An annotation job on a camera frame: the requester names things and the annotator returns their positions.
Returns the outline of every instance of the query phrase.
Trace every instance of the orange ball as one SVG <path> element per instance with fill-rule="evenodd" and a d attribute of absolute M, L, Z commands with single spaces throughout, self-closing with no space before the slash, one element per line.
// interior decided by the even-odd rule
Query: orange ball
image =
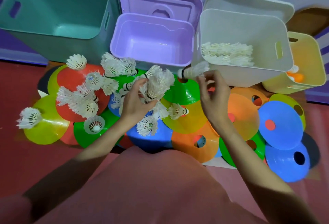
<path fill-rule="evenodd" d="M 292 73 L 289 76 L 293 77 L 297 83 L 301 83 L 304 80 L 304 75 L 301 73 Z"/>

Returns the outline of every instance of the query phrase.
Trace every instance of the person's right hand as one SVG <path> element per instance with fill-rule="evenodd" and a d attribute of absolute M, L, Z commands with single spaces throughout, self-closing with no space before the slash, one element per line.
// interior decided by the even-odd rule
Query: person's right hand
<path fill-rule="evenodd" d="M 227 116 L 227 105 L 230 97 L 230 88 L 218 70 L 204 72 L 198 76 L 200 87 L 201 106 L 205 116 L 213 127 L 231 123 Z M 208 89 L 214 87 L 215 91 L 209 93 Z"/>

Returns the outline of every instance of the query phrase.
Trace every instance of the white storage box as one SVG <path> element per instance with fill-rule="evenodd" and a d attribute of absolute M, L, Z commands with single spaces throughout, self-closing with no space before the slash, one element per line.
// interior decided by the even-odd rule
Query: white storage box
<path fill-rule="evenodd" d="M 204 9 L 194 39 L 192 65 L 204 60 L 202 44 L 239 42 L 253 46 L 255 67 L 210 65 L 221 72 L 229 86 L 250 87 L 292 68 L 293 57 L 282 21 L 292 17 L 291 4 L 274 0 L 207 0 Z"/>

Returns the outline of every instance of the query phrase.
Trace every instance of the purple box lid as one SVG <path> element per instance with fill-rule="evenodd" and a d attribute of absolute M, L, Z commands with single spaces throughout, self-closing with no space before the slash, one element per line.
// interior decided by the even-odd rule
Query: purple box lid
<path fill-rule="evenodd" d="M 187 21 L 197 28 L 201 0 L 120 0 L 122 13 L 146 14 Z"/>

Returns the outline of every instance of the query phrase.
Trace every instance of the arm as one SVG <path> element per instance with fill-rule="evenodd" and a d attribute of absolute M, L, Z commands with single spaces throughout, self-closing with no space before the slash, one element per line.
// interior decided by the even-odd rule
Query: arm
<path fill-rule="evenodd" d="M 250 193 L 270 223 L 319 223 L 308 206 L 242 139 L 227 116 L 230 88 L 219 71 L 198 78 L 201 105 L 211 125 L 223 139 Z M 214 81 L 207 86 L 207 81 Z M 209 95 L 207 87 L 215 86 Z"/>
<path fill-rule="evenodd" d="M 121 118 L 94 143 L 28 189 L 23 195 L 32 203 L 32 221 L 55 208 L 78 191 L 113 149 L 117 140 L 151 110 L 156 101 L 143 104 L 138 97 L 140 79 L 126 94 Z"/>

